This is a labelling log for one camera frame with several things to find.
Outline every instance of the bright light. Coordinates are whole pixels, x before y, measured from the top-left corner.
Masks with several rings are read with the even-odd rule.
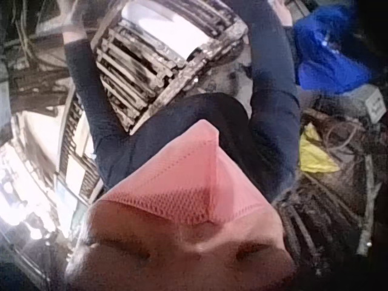
[[[11,226],[17,226],[25,218],[19,211],[10,207],[2,195],[0,195],[0,217]]]
[[[32,227],[30,229],[30,237],[31,239],[41,239],[42,238],[42,233],[39,229],[34,229]]]
[[[0,169],[0,180],[3,180],[6,175],[7,175],[7,173],[5,172],[5,170],[4,169]]]
[[[3,188],[4,190],[8,193],[8,194],[12,194],[13,193],[13,187],[12,187],[12,184],[10,182],[6,182],[4,185],[3,185]]]

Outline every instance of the blue cloth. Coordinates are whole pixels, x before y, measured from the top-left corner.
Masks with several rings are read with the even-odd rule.
[[[320,7],[295,24],[303,89],[344,93],[378,76],[379,60],[355,31],[356,13],[342,5]]]

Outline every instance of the white label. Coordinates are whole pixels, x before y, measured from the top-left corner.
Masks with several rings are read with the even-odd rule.
[[[387,112],[383,96],[379,90],[376,90],[368,99],[366,99],[365,106],[373,124],[378,123]]]

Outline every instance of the debris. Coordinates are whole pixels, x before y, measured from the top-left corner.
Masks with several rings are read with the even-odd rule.
[[[357,248],[357,254],[367,256],[369,247],[372,246],[372,231],[373,231],[373,213],[375,211],[375,200],[381,188],[381,183],[375,185],[373,173],[372,156],[365,157],[365,172],[366,172],[366,207],[364,215],[364,224],[361,231],[360,241]]]

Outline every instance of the hand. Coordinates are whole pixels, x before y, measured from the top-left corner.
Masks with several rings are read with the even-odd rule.
[[[72,12],[74,4],[76,4],[75,2],[78,2],[78,0],[56,0],[61,15],[69,15]]]
[[[272,0],[270,4],[278,16],[281,25],[291,27],[293,24],[291,12],[284,4],[284,0]]]
[[[82,16],[89,4],[88,0],[56,0],[64,24],[78,24],[82,22]]]

